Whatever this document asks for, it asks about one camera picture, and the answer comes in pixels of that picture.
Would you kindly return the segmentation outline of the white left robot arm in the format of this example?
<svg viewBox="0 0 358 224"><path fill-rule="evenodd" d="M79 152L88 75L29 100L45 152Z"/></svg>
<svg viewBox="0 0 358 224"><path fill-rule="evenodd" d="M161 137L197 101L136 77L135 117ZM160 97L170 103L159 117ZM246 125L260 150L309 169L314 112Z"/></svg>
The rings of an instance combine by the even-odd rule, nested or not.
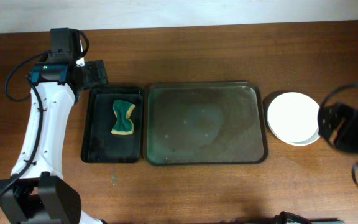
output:
<svg viewBox="0 0 358 224"><path fill-rule="evenodd" d="M84 32L51 29L51 48L35 56L26 77L31 109L24 143L8 179L0 180L0 208L10 223L104 223L83 211L79 193L63 179L68 117L83 90L106 85L101 60L84 60Z"/></svg>

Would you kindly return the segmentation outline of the white plate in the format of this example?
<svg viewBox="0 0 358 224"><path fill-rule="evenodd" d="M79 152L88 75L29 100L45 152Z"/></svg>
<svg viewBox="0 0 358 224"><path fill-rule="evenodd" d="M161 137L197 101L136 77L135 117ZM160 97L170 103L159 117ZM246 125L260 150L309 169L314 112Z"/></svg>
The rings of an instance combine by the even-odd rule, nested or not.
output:
<svg viewBox="0 0 358 224"><path fill-rule="evenodd" d="M286 92L276 96L267 108L267 124L281 141L293 146L307 146L319 138L319 104L311 97Z"/></svg>

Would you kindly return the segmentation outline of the green yellow sponge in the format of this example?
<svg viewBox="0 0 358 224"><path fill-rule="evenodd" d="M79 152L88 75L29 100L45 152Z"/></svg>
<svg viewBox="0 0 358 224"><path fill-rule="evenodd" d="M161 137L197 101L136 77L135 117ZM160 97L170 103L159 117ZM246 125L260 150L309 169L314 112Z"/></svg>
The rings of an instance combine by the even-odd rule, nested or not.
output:
<svg viewBox="0 0 358 224"><path fill-rule="evenodd" d="M134 133L134 123L131 114L135 105L123 100L116 100L113 103L113 111L116 116L116 123L111 133L120 136L127 136Z"/></svg>

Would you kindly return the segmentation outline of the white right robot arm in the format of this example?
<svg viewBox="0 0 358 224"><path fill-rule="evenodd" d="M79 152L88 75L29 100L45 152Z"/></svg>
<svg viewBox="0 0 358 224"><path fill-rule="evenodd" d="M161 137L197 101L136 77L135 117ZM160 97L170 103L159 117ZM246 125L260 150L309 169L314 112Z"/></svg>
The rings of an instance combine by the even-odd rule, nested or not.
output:
<svg viewBox="0 0 358 224"><path fill-rule="evenodd" d="M334 149L358 155L358 110L336 103L318 111L319 135ZM358 161L352 166L351 177L358 188Z"/></svg>

